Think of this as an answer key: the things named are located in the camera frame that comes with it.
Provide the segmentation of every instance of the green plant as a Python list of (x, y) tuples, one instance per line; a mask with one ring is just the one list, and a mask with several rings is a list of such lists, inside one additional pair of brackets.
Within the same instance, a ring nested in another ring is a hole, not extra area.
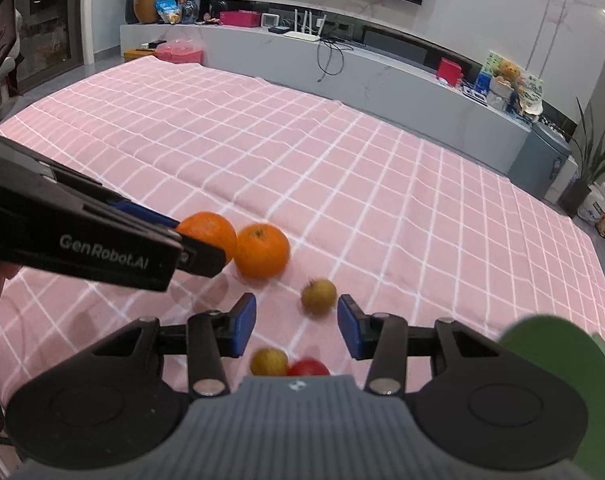
[(582, 147), (573, 137), (571, 140), (580, 152), (580, 179), (590, 185), (597, 181), (605, 173), (605, 145), (604, 137), (605, 130), (600, 136), (600, 140), (596, 144), (595, 141), (595, 125), (593, 123), (593, 107), (589, 104), (587, 111), (589, 113), (589, 121), (591, 125), (588, 127), (580, 101), (578, 108), (580, 110), (580, 118), (582, 119), (583, 129), (585, 130), (585, 146)]

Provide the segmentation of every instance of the glass door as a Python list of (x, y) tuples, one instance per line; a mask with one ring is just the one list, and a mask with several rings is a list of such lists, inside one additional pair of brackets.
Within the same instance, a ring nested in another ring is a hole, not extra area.
[(16, 0), (22, 16), (20, 92), (82, 64), (79, 1)]

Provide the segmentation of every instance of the plastic bag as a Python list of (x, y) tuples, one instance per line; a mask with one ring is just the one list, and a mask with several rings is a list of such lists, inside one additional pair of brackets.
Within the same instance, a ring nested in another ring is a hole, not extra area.
[(175, 0), (156, 0), (156, 10), (165, 23), (180, 23), (180, 9)]
[(201, 63), (202, 46), (192, 40), (173, 40), (156, 49), (156, 57), (172, 63)]
[(589, 188), (591, 193), (578, 209), (578, 216), (594, 226), (605, 214), (605, 184), (591, 184)]

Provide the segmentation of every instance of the gray gripper base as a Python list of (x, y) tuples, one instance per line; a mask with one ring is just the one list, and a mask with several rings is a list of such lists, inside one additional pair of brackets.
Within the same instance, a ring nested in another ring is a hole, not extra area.
[(198, 400), (179, 428), (124, 465), (71, 472), (26, 462), (12, 480), (407, 480), (575, 479), (564, 461), (537, 471), (495, 472), (462, 463), (420, 432), (395, 398), (375, 397), (348, 376), (245, 378), (238, 392)]

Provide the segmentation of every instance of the box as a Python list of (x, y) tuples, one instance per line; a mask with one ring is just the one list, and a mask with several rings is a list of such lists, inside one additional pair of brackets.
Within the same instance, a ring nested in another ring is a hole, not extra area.
[(122, 54), (122, 57), (125, 61), (133, 61), (138, 57), (153, 56), (155, 53), (156, 51), (152, 48), (131, 48)]
[(255, 10), (223, 10), (220, 25), (234, 27), (260, 27), (260, 13)]
[(457, 86), (458, 81), (462, 78), (462, 69), (459, 64), (449, 61), (444, 57), (440, 60), (440, 66), (435, 76), (444, 79), (450, 86)]

